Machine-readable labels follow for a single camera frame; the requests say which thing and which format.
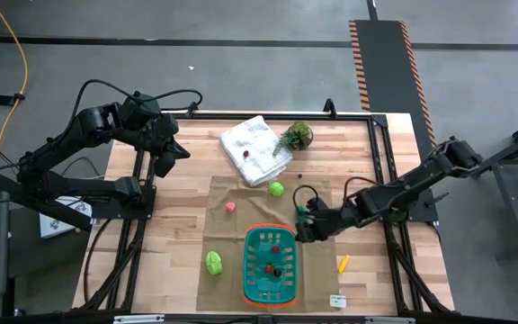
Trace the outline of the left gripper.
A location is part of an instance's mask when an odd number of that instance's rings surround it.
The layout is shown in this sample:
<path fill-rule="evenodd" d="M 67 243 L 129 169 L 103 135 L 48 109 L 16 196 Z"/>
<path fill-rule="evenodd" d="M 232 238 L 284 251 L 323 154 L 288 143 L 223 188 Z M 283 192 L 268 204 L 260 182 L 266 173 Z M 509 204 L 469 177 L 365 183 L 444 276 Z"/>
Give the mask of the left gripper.
<path fill-rule="evenodd" d="M 191 153 L 184 148 L 174 135 L 179 126 L 172 114 L 164 113 L 148 123 L 149 151 L 173 151 L 175 158 L 186 158 Z"/>

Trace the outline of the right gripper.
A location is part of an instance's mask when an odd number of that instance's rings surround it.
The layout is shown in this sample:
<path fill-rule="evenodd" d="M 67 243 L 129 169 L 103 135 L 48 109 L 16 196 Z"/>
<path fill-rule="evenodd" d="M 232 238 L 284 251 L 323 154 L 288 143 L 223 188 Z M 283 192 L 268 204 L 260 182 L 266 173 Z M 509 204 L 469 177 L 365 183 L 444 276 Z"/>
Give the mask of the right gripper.
<path fill-rule="evenodd" d="M 317 197 L 307 200 L 305 207 L 308 208 L 311 223 L 297 222 L 295 239 L 301 243 L 312 243 L 314 237 L 334 236 L 338 229 L 338 210 L 329 208 Z"/>

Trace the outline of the light green sliced toy vegetable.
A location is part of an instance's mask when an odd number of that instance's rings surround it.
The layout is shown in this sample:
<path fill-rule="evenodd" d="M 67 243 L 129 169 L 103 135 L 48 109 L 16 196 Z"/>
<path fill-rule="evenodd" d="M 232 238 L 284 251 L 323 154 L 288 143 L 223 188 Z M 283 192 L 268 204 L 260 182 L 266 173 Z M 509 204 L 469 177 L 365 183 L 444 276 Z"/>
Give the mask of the light green sliced toy vegetable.
<path fill-rule="evenodd" d="M 210 275 L 220 275 L 223 272 L 222 259 L 216 251 L 208 252 L 205 256 L 205 265 Z"/>

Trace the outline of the white folded towel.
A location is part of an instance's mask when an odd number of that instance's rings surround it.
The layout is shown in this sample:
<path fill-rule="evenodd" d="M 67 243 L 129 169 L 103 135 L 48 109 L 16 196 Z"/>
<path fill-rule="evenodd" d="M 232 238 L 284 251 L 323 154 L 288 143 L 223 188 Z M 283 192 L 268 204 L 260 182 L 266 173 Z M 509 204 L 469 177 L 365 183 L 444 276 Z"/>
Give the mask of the white folded towel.
<path fill-rule="evenodd" d="M 285 148 L 276 156 L 272 154 L 278 140 L 262 115 L 239 123 L 219 137 L 221 147 L 250 186 L 274 179 L 292 161 L 291 151 Z M 243 156 L 245 150 L 250 153 L 248 157 Z"/>

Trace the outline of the potted succulent plant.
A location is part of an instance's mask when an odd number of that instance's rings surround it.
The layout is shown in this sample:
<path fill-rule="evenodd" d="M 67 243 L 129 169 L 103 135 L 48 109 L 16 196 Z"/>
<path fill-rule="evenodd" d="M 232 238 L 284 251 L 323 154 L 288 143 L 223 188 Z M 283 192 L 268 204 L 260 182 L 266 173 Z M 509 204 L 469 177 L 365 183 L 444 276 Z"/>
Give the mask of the potted succulent plant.
<path fill-rule="evenodd" d="M 314 139 L 311 128 L 303 121 L 295 121 L 280 136 L 273 155 L 276 156 L 282 149 L 289 151 L 306 150 Z"/>

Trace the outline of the brown paper mat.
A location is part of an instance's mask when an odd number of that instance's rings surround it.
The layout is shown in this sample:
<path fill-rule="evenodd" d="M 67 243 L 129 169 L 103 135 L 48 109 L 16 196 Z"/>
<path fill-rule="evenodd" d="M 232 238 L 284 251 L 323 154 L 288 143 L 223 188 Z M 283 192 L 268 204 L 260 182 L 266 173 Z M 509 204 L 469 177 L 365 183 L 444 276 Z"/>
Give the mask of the brown paper mat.
<path fill-rule="evenodd" d="M 327 180 L 306 175 L 281 177 L 285 187 L 281 197 L 269 194 L 269 185 L 250 187 L 238 177 L 214 176 L 202 237 L 200 279 L 196 301 L 198 311 L 261 312 L 246 302 L 243 294 L 244 240 L 246 230 L 258 223 L 280 223 L 293 227 L 296 223 L 293 191 L 300 185 L 312 186 L 318 196 L 329 203 L 331 186 Z M 230 212 L 227 203 L 235 203 Z M 223 272 L 210 275 L 205 256 L 216 251 L 222 259 Z M 331 294 L 340 292 L 336 270 L 336 248 L 332 239 L 298 244 L 298 295 L 281 313 L 325 312 L 333 308 Z"/>

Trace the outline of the black clamp lever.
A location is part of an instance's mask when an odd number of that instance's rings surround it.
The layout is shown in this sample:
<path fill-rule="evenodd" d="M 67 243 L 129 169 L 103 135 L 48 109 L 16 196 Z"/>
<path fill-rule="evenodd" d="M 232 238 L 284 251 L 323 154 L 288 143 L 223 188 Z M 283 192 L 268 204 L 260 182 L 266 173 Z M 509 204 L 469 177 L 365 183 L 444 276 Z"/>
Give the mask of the black clamp lever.
<path fill-rule="evenodd" d="M 439 201 L 441 201 L 442 199 L 444 199 L 448 195 L 449 195 L 449 193 L 446 192 L 446 193 L 442 193 L 442 194 L 440 194 L 438 196 L 432 197 L 430 200 L 426 201 L 424 203 L 424 205 L 425 205 L 426 208 L 433 208 L 436 203 L 438 203 Z"/>

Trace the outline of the silver aluminium bar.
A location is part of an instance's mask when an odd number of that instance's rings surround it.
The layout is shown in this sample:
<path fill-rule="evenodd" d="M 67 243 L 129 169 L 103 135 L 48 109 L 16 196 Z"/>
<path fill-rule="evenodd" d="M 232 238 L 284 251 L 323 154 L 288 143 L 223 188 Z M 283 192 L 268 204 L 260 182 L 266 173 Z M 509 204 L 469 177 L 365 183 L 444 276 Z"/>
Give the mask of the silver aluminium bar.
<path fill-rule="evenodd" d="M 164 322 L 164 314 L 132 314 L 115 316 L 112 324 L 162 324 Z"/>
<path fill-rule="evenodd" d="M 413 318 L 372 316 L 366 317 L 364 324 L 416 324 L 416 322 Z"/>

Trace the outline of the white cardboard box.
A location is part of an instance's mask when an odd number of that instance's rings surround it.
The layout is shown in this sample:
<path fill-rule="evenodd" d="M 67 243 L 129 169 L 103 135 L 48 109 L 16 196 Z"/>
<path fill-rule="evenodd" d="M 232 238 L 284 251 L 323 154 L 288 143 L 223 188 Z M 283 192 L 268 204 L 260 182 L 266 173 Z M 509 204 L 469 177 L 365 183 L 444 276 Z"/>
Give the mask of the white cardboard box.
<path fill-rule="evenodd" d="M 92 206 L 89 203 L 84 202 L 79 196 L 59 196 L 59 198 L 57 198 L 56 201 L 58 203 L 66 205 L 67 207 L 77 212 L 82 212 L 87 217 L 92 216 Z M 73 225 L 69 225 L 65 222 L 50 218 L 49 216 L 43 213 L 39 214 L 39 220 L 40 237 L 42 239 L 50 239 L 52 237 L 63 234 L 70 230 L 74 230 L 76 228 Z"/>

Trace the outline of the black mat with striped edges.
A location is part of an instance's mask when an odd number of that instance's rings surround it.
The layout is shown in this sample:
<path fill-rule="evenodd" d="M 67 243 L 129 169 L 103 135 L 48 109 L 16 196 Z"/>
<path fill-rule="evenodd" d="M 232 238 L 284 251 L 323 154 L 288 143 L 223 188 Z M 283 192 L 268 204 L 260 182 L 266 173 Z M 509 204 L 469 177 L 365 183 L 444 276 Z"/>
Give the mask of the black mat with striped edges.
<path fill-rule="evenodd" d="M 419 155 L 436 145 L 415 53 L 402 21 L 349 21 L 360 102 L 365 112 L 408 113 Z"/>

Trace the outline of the black metal table frame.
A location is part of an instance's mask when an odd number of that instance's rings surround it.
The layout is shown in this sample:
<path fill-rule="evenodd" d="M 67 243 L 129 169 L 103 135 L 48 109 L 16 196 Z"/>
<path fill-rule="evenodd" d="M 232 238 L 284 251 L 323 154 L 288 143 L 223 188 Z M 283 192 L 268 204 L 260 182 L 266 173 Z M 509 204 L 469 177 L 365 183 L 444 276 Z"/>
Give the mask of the black metal table frame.
<path fill-rule="evenodd" d="M 421 159 L 408 113 L 266 112 L 276 132 L 304 121 L 314 131 L 313 143 L 297 153 L 281 177 L 327 180 L 330 203 L 344 191 L 368 185 L 377 173 L 403 174 Z M 210 182 L 214 176 L 234 177 L 237 170 L 219 144 L 219 137 L 250 112 L 198 111 L 181 118 L 177 138 L 191 153 L 155 181 L 155 212 L 147 222 L 138 261 L 131 309 L 135 313 L 193 313 L 200 279 L 202 237 Z M 349 229 L 335 239 L 340 292 L 347 297 L 348 315 L 393 315 L 397 311 L 384 228 L 373 223 Z"/>

